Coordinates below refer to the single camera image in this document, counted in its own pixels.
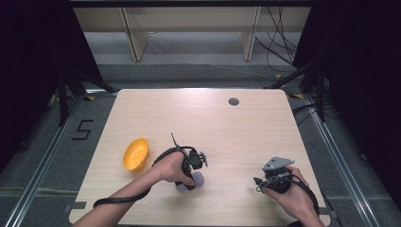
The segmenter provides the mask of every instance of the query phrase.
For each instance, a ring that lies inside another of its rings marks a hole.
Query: wire
[[[292,110],[292,114],[294,114],[294,116],[296,116],[299,111],[301,111],[301,110],[303,110],[305,108],[309,108],[309,107],[316,107],[316,103],[312,103],[312,104],[309,104],[309,105],[304,105],[304,106],[295,108],[294,110]]]
[[[293,54],[291,51],[295,51],[295,50],[291,49],[291,48],[288,46],[287,43],[292,44],[294,47],[296,47],[296,45],[293,44],[293,43],[291,43],[291,42],[284,36],[284,32],[283,32],[283,31],[284,31],[284,29],[283,29],[283,20],[282,20],[283,8],[282,8],[282,7],[279,8],[279,21],[278,21],[278,23],[276,23],[276,20],[275,20],[274,17],[272,16],[269,7],[268,7],[268,11],[269,11],[270,17],[271,17],[271,19],[272,19],[272,21],[273,21],[273,23],[274,23],[274,26],[275,26],[275,28],[276,28],[276,30],[275,30],[275,32],[274,32],[274,35],[273,35],[273,37],[271,37],[270,34],[269,34],[269,32],[267,32],[267,33],[268,33],[268,36],[269,36],[269,38],[270,38],[270,44],[269,44],[269,46],[263,45],[258,39],[256,39],[256,40],[259,41],[259,42],[268,50],[268,54],[267,54],[267,56],[266,56],[266,61],[267,61],[267,63],[268,63],[268,66],[269,66],[271,69],[276,70],[276,71],[278,71],[278,72],[288,72],[288,71],[282,71],[282,70],[275,69],[275,68],[273,68],[273,67],[270,65],[270,62],[269,62],[269,53],[272,52],[273,54],[275,54],[276,56],[278,56],[275,52],[273,52],[273,51],[271,50],[271,46],[272,46],[272,44],[277,44],[278,46],[280,46],[280,47],[286,49],[286,52],[287,52],[287,54],[288,54],[288,57],[289,57],[290,61],[285,60],[285,62],[287,62],[288,64],[292,65],[292,62],[293,62],[293,59],[294,59],[294,54]],[[277,33],[278,33],[278,34],[281,36],[281,38],[283,39],[283,42],[284,42],[284,45],[285,45],[285,46],[282,46],[282,45],[278,44],[278,43],[274,40],[275,37],[276,37],[276,35],[277,35]]]
[[[270,45],[272,44],[272,42],[274,41],[274,38],[275,38],[276,34],[278,33],[278,34],[281,36],[281,38],[283,39],[283,42],[284,42],[284,45],[285,45],[285,47],[286,47],[286,51],[287,51],[287,53],[288,53],[288,56],[289,56],[290,60],[293,61],[294,55],[292,54],[291,51],[289,51],[289,46],[288,46],[288,44],[287,44],[287,42],[289,42],[289,41],[286,39],[286,37],[285,37],[285,35],[284,35],[283,20],[282,20],[283,8],[282,8],[282,7],[279,7],[279,21],[278,21],[278,23],[276,23],[276,21],[274,20],[274,17],[273,17],[273,15],[272,15],[272,13],[271,13],[269,7],[268,7],[268,11],[269,11],[270,17],[271,17],[271,19],[272,19],[272,21],[273,21],[273,23],[274,23],[274,26],[275,26],[275,28],[276,28],[276,30],[275,30],[275,32],[274,32],[274,36],[273,36],[273,38],[271,39]]]
[[[301,125],[308,117],[310,117],[312,114],[314,114],[316,111],[313,111],[312,113],[308,114],[304,119],[302,119],[300,122],[297,123],[297,126]]]
[[[292,64],[291,61],[288,61],[287,59],[285,59],[283,56],[281,56],[280,54],[278,54],[277,52],[273,51],[272,49],[268,48],[266,45],[262,44],[262,42],[259,41],[259,39],[255,36],[254,37],[263,47],[265,47],[265,49],[269,50],[269,52],[271,52],[272,54],[274,54],[275,56],[277,56],[278,58],[280,58],[281,60],[285,61],[288,64]]]
[[[158,48],[156,48],[156,46],[154,46],[153,43],[150,40],[148,40],[148,43],[151,45],[151,47],[153,47],[154,50],[156,50],[159,54],[161,54],[163,57],[166,58],[165,54],[162,51],[160,51]],[[166,60],[166,61],[171,63],[171,64],[195,65],[194,63],[188,63],[188,62],[173,62],[173,61],[169,61],[169,60]],[[214,67],[214,68],[218,68],[218,69],[231,70],[231,71],[235,71],[237,73],[241,73],[241,74],[245,74],[245,75],[259,76],[259,77],[263,77],[265,79],[277,80],[277,78],[275,78],[275,77],[270,77],[270,76],[266,76],[266,75],[263,75],[263,74],[244,72],[244,71],[237,70],[237,69],[234,69],[234,68],[219,66],[219,65],[215,65],[215,64],[205,64],[205,65],[208,65],[208,66],[211,66],[211,67]]]

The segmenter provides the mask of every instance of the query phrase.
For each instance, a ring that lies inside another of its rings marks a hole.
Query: gray floor
[[[261,89],[275,82],[275,76],[287,75],[267,66],[266,51],[255,44],[252,61],[243,61],[239,39],[234,33],[155,33],[149,38],[140,62],[132,62],[125,34],[86,34],[104,80],[118,88],[241,87]],[[268,42],[266,34],[258,34]],[[297,43],[299,34],[288,34]],[[285,54],[281,48],[275,48]],[[269,56],[275,69],[293,70],[283,61]],[[282,89],[300,94],[295,79]],[[22,226],[70,226],[68,205],[79,191],[86,169],[96,149],[115,96],[96,96],[80,102],[54,159],[41,181]],[[302,98],[289,98],[292,109],[305,105]],[[58,129],[57,102],[42,116],[26,140],[29,149],[15,154],[0,175],[0,226],[8,219],[15,203],[28,185]],[[325,107],[325,123],[333,135],[357,184],[371,204],[381,226],[401,226],[401,215],[385,188],[366,161],[357,157],[358,146],[331,105]],[[295,116],[299,131],[324,195],[337,211],[343,226],[364,226],[357,206],[333,162],[327,145],[318,131],[310,111]],[[88,140],[77,131],[81,120],[91,130]],[[330,226],[340,226],[332,219]]]

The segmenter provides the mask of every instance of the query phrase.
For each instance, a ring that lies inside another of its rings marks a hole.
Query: human hand
[[[292,175],[299,177],[306,186],[309,186],[299,168],[287,166],[287,169],[292,172]],[[296,182],[299,182],[299,179],[292,178]],[[300,186],[292,183],[289,190],[284,194],[277,193],[267,187],[263,188],[263,192],[276,200],[290,216],[301,221],[304,226],[323,226],[315,212],[312,199]]]
[[[183,174],[183,158],[182,152],[172,152],[156,163],[152,170],[158,172],[160,181],[182,182],[186,185],[194,185],[194,181]]]

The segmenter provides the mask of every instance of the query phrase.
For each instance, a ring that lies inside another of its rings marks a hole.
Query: black cable
[[[305,108],[309,108],[309,107],[316,107],[316,103],[312,103],[312,104],[308,104],[308,105],[304,105],[304,106],[295,108],[294,110],[292,110],[292,114],[294,116],[296,116],[299,111],[301,111],[301,110],[303,110]]]
[[[283,45],[281,45],[281,44],[279,44],[279,43],[277,43],[272,37],[271,37],[271,35],[269,34],[269,32],[266,32],[267,34],[268,34],[268,37],[270,38],[270,40],[274,43],[274,44],[276,44],[277,46],[280,46],[281,48],[286,48],[285,46],[283,46]]]
[[[289,46],[287,45],[286,37],[284,36],[284,27],[283,27],[283,20],[282,20],[283,8],[280,7],[280,8],[278,9],[278,11],[279,11],[279,19],[280,19],[280,20],[278,21],[278,26],[281,27],[281,30],[280,30],[280,28],[279,28],[279,34],[280,34],[281,38],[283,39],[284,45],[286,46],[286,51],[287,51],[287,54],[288,54],[289,58],[291,59],[291,61],[293,61],[294,55],[293,55],[292,52],[290,51],[290,48],[289,48]]]
[[[267,62],[267,64],[268,64],[268,67],[269,67],[270,69],[272,69],[272,70],[277,71],[277,72],[290,72],[290,73],[292,73],[293,71],[278,70],[278,69],[273,68],[273,66],[270,65],[270,62],[269,62],[269,53],[272,52],[272,51],[271,51],[271,44],[272,44],[272,42],[270,42],[269,46],[265,46],[265,45],[262,44],[262,45],[268,50],[268,53],[267,53],[267,55],[266,55],[266,62]],[[287,59],[285,59],[285,58],[282,57],[281,55],[277,54],[276,56],[279,57],[280,59],[282,59],[283,61],[285,61],[286,63],[288,63],[289,65],[292,65],[292,62],[291,62],[291,61],[288,61]]]
[[[308,117],[310,117],[312,114],[314,114],[316,111],[313,111],[312,113],[308,114],[304,119],[302,119],[300,122],[297,123],[297,126],[301,125]]]
[[[284,31],[284,30],[283,30],[283,20],[282,20],[283,8],[282,8],[282,7],[279,7],[279,21],[278,21],[278,23],[276,23],[276,21],[274,20],[274,17],[272,16],[272,13],[271,13],[269,7],[268,7],[268,11],[269,11],[270,17],[271,17],[271,19],[272,19],[272,21],[273,21],[273,23],[274,23],[274,26],[275,26],[275,28],[276,28],[276,31],[274,32],[274,36],[273,36],[272,40],[274,40],[275,35],[276,35],[277,33],[279,33],[279,35],[281,36],[281,38],[282,38],[282,40],[283,40],[283,42],[284,42],[284,44],[285,44],[285,46],[286,46],[287,54],[288,54],[290,60],[293,61],[294,56],[293,56],[292,52],[289,51],[289,46],[287,45],[287,42],[286,42],[287,39],[286,39],[286,37],[284,36],[284,32],[283,32],[283,31]]]
[[[259,41],[259,39],[257,37],[254,37],[263,47],[265,47],[265,49],[269,50],[269,52],[271,52],[272,54],[274,54],[275,56],[277,56],[278,58],[280,58],[281,60],[285,61],[288,64],[292,64],[291,61],[288,61],[287,59],[285,59],[283,56],[281,56],[280,54],[278,54],[277,52],[273,51],[272,49],[268,48],[266,45],[262,44],[262,42]]]

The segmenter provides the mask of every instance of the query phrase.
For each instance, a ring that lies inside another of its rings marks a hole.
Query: finger
[[[172,152],[169,155],[183,161],[184,154],[182,152]]]
[[[275,191],[273,191],[273,190],[271,190],[271,189],[269,189],[267,187],[264,187],[262,190],[266,195],[272,197],[276,201],[278,200],[279,196],[281,195],[281,194],[279,194],[279,193],[277,193],[277,192],[275,192]]]
[[[183,179],[181,180],[181,182],[186,185],[191,185],[191,186],[195,185],[195,182],[191,178],[188,178],[185,175],[183,175]]]
[[[304,176],[301,174],[301,170],[297,167],[294,166],[286,166],[287,169],[291,170],[292,175],[295,175],[301,179],[301,181],[306,184],[306,186],[309,186],[309,183],[305,180]]]

